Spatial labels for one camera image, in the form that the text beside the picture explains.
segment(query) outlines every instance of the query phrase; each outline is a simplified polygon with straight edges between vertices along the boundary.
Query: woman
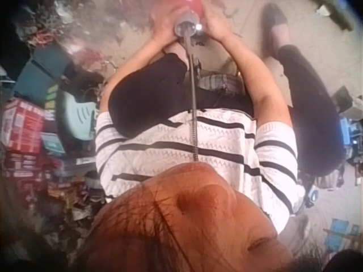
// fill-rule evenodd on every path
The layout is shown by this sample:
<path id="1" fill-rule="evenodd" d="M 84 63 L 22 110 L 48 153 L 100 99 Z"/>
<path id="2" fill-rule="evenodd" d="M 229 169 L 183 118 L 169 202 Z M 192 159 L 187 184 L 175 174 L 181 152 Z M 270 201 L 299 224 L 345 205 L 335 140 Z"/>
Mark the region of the woman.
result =
<path id="1" fill-rule="evenodd" d="M 276 6 L 266 7 L 266 27 L 290 80 L 294 109 L 263 62 L 205 5 L 204 31 L 233 57 L 250 97 L 197 90 L 200 162 L 191 163 L 190 106 L 182 85 L 188 63 L 181 46 L 172 44 L 175 18 L 186 11 L 162 5 L 151 40 L 105 89 L 96 162 L 106 194 L 116 199 L 95 220 L 81 264 L 95 271 L 283 271 L 293 259 L 277 234 L 304 194 L 296 184 L 297 153 L 312 172 L 334 167 L 340 158 L 315 169 L 307 149 L 328 130 L 338 145 L 322 148 L 340 156 L 337 115 L 314 70 L 289 45 Z M 148 65 L 162 49 L 167 54 Z M 312 100 L 309 110 L 305 100 Z M 310 119 L 315 110 L 321 116 Z M 298 146 L 293 125 L 304 131 Z"/>

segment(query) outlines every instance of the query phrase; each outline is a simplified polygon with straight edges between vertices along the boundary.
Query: concrete floor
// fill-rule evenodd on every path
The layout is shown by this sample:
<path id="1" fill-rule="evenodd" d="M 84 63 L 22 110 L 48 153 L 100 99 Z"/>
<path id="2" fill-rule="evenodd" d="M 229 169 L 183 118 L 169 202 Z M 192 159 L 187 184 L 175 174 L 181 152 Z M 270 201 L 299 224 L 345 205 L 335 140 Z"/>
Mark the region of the concrete floor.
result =
<path id="1" fill-rule="evenodd" d="M 345 85 L 353 96 L 362 94 L 362 25 L 355 21 L 353 32 L 342 31 L 328 17 L 315 13 L 317 5 L 311 0 L 224 0 L 225 14 L 233 31 L 241 36 L 242 41 L 260 57 L 262 56 L 260 27 L 261 11 L 265 3 L 276 2 L 289 21 L 292 41 L 315 67 L 325 82 L 329 93 L 334 94 Z M 112 56 L 115 63 L 122 64 L 150 37 L 149 31 L 131 29 L 123 26 L 124 41 L 117 45 L 107 41 L 102 52 Z M 195 53 L 206 70 L 233 73 L 235 66 L 223 48 L 214 41 L 205 46 L 195 47 Z M 275 76 L 286 99 L 290 101 L 290 91 L 282 66 L 273 58 L 264 59 Z M 306 211 L 313 228 L 313 238 L 319 247 L 323 247 L 331 218 L 348 220 L 362 225 L 361 187 L 354 186 L 354 172 L 347 171 L 342 189 L 335 192 L 320 193 L 320 199 L 313 209 Z"/>

